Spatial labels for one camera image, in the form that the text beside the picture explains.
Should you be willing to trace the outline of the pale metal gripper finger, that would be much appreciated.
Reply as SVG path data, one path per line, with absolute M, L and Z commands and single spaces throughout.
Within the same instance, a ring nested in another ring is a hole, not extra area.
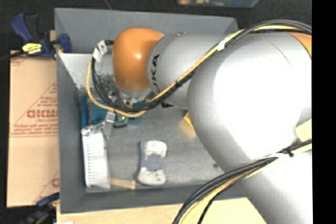
M 104 120 L 104 136 L 109 139 L 113 132 L 115 113 L 108 111 Z

